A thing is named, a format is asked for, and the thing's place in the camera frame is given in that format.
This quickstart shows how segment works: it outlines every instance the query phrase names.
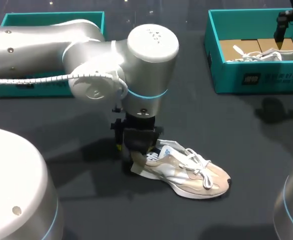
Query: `sneaker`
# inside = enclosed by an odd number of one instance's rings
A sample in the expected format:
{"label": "sneaker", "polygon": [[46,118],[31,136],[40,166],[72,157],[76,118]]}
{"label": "sneaker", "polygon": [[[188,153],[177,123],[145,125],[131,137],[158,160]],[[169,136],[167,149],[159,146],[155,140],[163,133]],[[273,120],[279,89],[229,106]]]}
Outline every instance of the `sneaker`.
{"label": "sneaker", "polygon": [[238,46],[233,46],[242,58],[234,59],[227,62],[257,62],[257,61],[293,61],[293,50],[281,51],[274,48],[270,48],[265,52],[250,52],[244,53]]}
{"label": "sneaker", "polygon": [[230,176],[176,141],[158,140],[147,155],[131,152],[131,172],[168,183],[176,194],[190,199],[210,199],[226,193]]}

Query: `white shoelace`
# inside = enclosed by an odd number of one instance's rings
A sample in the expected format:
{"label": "white shoelace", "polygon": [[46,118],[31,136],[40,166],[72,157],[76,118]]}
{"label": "white shoelace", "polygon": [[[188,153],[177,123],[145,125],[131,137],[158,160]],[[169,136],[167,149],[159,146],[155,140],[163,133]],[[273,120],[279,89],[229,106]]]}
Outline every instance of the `white shoelace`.
{"label": "white shoelace", "polygon": [[235,59],[230,62],[254,62],[254,61],[262,61],[261,58],[258,56],[261,54],[259,51],[253,51],[249,53],[244,53],[241,48],[238,46],[234,45],[233,46],[234,50],[242,56],[240,59]]}
{"label": "white shoelace", "polygon": [[267,58],[273,57],[278,58],[280,61],[282,60],[281,54],[277,51],[274,51],[268,55],[263,56],[263,54],[259,51],[253,51],[249,53],[244,53],[241,48],[239,48],[237,45],[233,46],[234,50],[242,56],[240,59],[231,60],[228,62],[258,62],[263,61]]}
{"label": "white shoelace", "polygon": [[200,154],[197,154],[191,148],[186,149],[190,154],[187,155],[187,162],[183,162],[179,164],[179,167],[182,169],[186,169],[188,171],[192,171],[195,175],[201,174],[203,177],[203,186],[206,189],[211,189],[213,187],[212,177],[205,171],[205,168],[210,160],[205,160]]}

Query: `teal shoe box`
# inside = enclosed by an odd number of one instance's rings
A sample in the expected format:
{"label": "teal shoe box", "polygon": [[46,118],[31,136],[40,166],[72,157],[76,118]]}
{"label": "teal shoe box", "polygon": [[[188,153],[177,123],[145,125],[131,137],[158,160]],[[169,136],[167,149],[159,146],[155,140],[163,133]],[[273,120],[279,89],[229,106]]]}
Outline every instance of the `teal shoe box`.
{"label": "teal shoe box", "polygon": [[[290,9],[209,10],[204,46],[216,93],[293,92],[293,60],[227,62],[220,42],[273,39],[278,14],[286,10]],[[293,23],[285,38],[293,42]]]}
{"label": "teal shoe box", "polygon": [[[40,12],[40,13],[8,13],[1,27],[6,26],[48,26],[63,22],[85,19],[95,23],[105,34],[105,13],[99,12]],[[62,72],[43,72],[24,78],[44,78],[65,74]],[[32,84],[21,88],[21,85],[0,85],[0,98],[12,97],[72,97],[68,81]]]}

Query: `shoe tongue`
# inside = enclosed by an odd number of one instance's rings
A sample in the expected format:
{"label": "shoe tongue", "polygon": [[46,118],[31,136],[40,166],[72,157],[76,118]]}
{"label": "shoe tongue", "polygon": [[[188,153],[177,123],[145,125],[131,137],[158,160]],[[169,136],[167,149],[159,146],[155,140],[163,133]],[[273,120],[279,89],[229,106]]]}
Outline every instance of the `shoe tongue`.
{"label": "shoe tongue", "polygon": [[185,159],[186,156],[179,151],[175,150],[173,147],[165,145],[162,147],[160,154],[158,155],[159,159],[164,158],[165,156],[171,155],[175,157],[176,159]]}

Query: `beige sneaker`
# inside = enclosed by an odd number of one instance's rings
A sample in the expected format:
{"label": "beige sneaker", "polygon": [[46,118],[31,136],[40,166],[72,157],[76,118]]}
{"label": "beige sneaker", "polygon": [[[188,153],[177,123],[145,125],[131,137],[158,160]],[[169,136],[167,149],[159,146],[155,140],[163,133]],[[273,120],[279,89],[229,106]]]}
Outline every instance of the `beige sneaker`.
{"label": "beige sneaker", "polygon": [[210,199],[226,193],[230,176],[220,167],[205,160],[176,141],[158,140],[153,152],[143,156],[131,152],[131,172],[168,183],[176,194],[190,199]]}

